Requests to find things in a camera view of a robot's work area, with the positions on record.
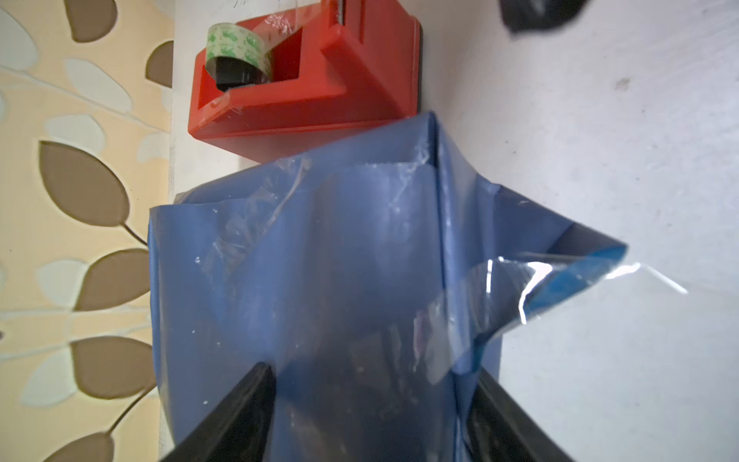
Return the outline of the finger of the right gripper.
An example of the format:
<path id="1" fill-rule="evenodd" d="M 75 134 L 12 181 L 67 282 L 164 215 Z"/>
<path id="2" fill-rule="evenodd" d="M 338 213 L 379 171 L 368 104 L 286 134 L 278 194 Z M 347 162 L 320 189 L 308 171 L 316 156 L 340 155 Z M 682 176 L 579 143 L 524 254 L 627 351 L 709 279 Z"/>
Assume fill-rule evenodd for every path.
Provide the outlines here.
<path id="1" fill-rule="evenodd" d="M 511 34 L 547 32 L 564 27 L 583 11 L 588 0 L 500 0 L 500 14 Z"/>

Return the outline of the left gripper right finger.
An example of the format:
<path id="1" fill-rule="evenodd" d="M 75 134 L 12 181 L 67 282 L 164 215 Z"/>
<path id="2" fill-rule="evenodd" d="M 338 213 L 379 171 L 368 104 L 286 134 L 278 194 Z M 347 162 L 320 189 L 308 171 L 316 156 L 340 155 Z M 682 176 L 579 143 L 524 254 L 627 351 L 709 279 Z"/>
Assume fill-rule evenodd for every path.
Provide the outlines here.
<path id="1" fill-rule="evenodd" d="M 467 421 L 468 449 L 478 462 L 573 462 L 485 370 Z"/>

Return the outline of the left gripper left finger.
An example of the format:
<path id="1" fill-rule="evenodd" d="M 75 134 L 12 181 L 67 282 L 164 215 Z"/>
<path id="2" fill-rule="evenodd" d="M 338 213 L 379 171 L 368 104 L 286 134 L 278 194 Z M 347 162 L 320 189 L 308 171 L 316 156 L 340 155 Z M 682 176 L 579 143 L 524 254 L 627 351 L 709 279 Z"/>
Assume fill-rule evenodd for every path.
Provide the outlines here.
<path id="1" fill-rule="evenodd" d="M 260 362 L 165 462 L 259 462 L 267 450 L 276 401 L 273 368 Z"/>

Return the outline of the clear adhesive tape strip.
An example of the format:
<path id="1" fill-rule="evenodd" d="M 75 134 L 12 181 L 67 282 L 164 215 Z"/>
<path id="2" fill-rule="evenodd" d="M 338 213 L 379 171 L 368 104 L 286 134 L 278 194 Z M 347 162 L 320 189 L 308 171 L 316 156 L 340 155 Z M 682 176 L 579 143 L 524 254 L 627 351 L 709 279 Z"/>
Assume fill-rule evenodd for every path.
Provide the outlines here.
<path id="1" fill-rule="evenodd" d="M 448 373 L 480 368 L 487 344 L 528 325 L 605 281 L 638 275 L 681 296 L 687 287 L 641 263 L 626 264 L 616 248 L 591 254 L 536 254 L 485 260 L 443 290 L 414 320 L 414 370 L 432 384 Z"/>

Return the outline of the light blue wrapping paper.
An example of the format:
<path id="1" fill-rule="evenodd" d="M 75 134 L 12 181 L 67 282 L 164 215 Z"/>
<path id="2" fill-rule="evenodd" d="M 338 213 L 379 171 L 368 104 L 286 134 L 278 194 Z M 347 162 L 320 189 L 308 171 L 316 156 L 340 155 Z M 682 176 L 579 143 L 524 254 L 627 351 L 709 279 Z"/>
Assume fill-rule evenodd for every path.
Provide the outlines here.
<path id="1" fill-rule="evenodd" d="M 258 363 L 269 461 L 467 461 L 480 368 L 430 383 L 414 320 L 485 260 L 627 246 L 480 175 L 431 113 L 246 169 L 150 212 L 154 368 L 183 442 Z"/>

